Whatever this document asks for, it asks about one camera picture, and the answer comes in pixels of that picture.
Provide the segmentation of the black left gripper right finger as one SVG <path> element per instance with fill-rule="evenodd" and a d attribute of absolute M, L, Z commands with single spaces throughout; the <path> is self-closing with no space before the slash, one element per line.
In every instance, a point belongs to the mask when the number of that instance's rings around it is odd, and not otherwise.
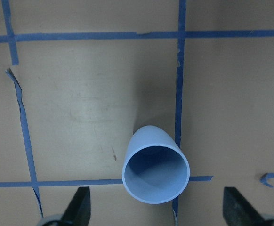
<path fill-rule="evenodd" d="M 228 226 L 266 226 L 264 218 L 235 187 L 225 187 L 223 218 Z"/>

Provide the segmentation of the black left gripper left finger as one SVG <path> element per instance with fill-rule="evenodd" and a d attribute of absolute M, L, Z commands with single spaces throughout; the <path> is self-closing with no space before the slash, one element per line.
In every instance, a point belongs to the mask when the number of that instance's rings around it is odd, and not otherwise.
<path fill-rule="evenodd" d="M 90 188 L 79 187 L 61 217 L 62 226 L 88 226 L 90 221 Z"/>

